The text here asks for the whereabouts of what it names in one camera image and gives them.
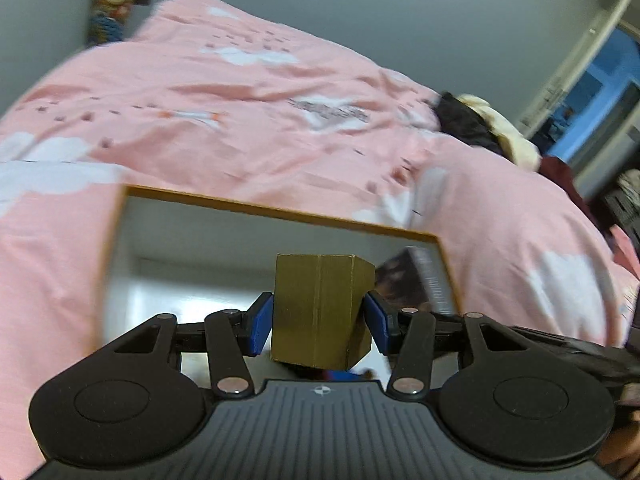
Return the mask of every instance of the bed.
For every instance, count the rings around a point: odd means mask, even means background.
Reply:
[[[0,476],[42,460],[33,392],[102,343],[125,183],[428,231],[464,312],[622,344],[638,279],[562,189],[439,133],[437,99],[217,0],[163,2],[37,83],[0,122]]]

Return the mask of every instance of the cardboard box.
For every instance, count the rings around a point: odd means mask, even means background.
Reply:
[[[376,268],[357,256],[279,254],[271,356],[347,371],[371,350],[360,304]]]
[[[246,310],[261,292],[274,291],[278,254],[354,254],[379,266],[414,245],[442,259],[436,237],[426,233],[126,187],[106,250],[100,343],[163,312],[185,323],[224,308]],[[263,355],[247,358],[257,386],[265,377],[289,377],[274,365],[269,349],[270,341]],[[386,359],[375,345],[356,365],[356,371],[364,368],[386,384]],[[204,355],[184,354],[182,371],[208,384]]]

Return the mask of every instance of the metal rivet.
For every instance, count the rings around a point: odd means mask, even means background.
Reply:
[[[424,383],[415,377],[403,377],[396,379],[393,384],[394,390],[401,394],[419,394],[424,390]]]
[[[218,389],[226,394],[241,394],[249,387],[249,383],[242,377],[225,377],[218,381]]]

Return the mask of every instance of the door frame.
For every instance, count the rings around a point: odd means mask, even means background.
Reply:
[[[620,22],[618,23],[618,28],[626,32],[628,35],[634,38],[634,40],[640,43],[640,28],[631,25],[631,23],[629,23],[627,20],[620,20]]]
[[[630,3],[631,0],[617,0],[611,8],[601,10],[591,21],[567,58],[516,122],[523,136],[530,139],[556,110],[607,43]]]

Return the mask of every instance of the white wall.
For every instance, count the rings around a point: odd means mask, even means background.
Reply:
[[[86,40],[90,0],[0,0],[0,116]]]
[[[598,0],[224,0],[343,44],[515,120],[585,32]],[[139,7],[133,25],[148,15]]]

